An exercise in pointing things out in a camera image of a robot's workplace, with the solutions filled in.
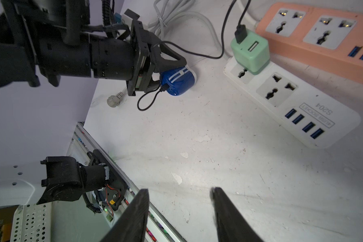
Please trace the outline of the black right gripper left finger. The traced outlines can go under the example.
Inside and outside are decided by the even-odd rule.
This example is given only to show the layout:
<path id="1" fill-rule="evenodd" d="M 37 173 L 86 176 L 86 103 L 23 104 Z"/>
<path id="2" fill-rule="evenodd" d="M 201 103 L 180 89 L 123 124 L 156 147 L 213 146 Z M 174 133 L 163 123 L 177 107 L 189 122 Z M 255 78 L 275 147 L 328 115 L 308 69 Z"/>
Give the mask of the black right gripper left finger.
<path id="1" fill-rule="evenodd" d="M 149 213 L 149 191 L 141 189 L 101 242 L 143 242 Z"/>

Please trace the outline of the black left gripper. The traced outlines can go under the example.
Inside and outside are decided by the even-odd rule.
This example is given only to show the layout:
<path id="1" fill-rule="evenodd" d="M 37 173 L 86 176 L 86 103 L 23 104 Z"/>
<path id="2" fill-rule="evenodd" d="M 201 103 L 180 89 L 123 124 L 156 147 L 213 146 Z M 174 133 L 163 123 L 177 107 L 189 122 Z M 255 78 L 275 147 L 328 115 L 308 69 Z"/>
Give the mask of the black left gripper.
<path id="1" fill-rule="evenodd" d="M 186 59 L 159 42 L 152 45 L 150 63 L 150 32 L 141 21 L 133 20 L 130 40 L 91 35 L 91 68 L 93 76 L 99 79 L 123 80 L 129 96 L 137 92 L 150 92 L 160 85 L 160 74 L 187 65 Z"/>

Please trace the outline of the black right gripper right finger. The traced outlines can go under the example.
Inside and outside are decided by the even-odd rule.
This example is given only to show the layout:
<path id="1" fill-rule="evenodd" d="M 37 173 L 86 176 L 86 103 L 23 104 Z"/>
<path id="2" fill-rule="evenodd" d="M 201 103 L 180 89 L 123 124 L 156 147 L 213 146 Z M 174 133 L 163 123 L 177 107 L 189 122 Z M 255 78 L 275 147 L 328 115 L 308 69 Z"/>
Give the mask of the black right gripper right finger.
<path id="1" fill-rule="evenodd" d="M 217 237 L 220 242 L 261 242 L 230 198 L 220 187 L 211 189 Z"/>

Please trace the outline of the blue electric shaver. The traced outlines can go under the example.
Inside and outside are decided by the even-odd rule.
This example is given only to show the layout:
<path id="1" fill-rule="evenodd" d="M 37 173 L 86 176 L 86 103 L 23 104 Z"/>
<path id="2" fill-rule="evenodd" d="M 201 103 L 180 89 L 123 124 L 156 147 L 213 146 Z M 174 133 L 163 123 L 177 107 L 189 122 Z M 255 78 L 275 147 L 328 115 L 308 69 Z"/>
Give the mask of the blue electric shaver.
<path id="1" fill-rule="evenodd" d="M 160 74 L 161 91 L 172 96 L 180 96 L 192 88 L 196 81 L 196 73 L 188 66 L 172 69 Z"/>

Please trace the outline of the green usb charger adapter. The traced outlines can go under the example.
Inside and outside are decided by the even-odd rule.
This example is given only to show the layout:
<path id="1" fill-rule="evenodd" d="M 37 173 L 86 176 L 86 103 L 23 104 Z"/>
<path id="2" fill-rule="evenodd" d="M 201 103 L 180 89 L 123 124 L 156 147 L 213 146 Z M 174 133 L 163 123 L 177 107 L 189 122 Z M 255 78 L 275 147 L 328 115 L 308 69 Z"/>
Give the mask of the green usb charger adapter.
<path id="1" fill-rule="evenodd" d="M 270 62 L 268 40 L 245 29 L 231 41 L 235 60 L 253 75 L 259 74 Z"/>

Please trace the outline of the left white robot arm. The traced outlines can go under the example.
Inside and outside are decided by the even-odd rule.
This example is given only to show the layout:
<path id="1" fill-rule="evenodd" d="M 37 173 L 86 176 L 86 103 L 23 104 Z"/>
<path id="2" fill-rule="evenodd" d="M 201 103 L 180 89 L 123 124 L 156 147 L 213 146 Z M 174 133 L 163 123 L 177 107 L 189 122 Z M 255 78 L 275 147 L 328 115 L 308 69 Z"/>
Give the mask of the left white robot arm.
<path id="1" fill-rule="evenodd" d="M 37 71 L 52 86 L 61 76 L 123 80 L 129 96 L 157 88 L 153 73 L 184 67 L 184 57 L 144 29 L 117 23 L 114 1 L 102 1 L 103 24 L 90 24 L 88 1 L 2 1 L 0 88 L 13 82 L 40 85 Z"/>

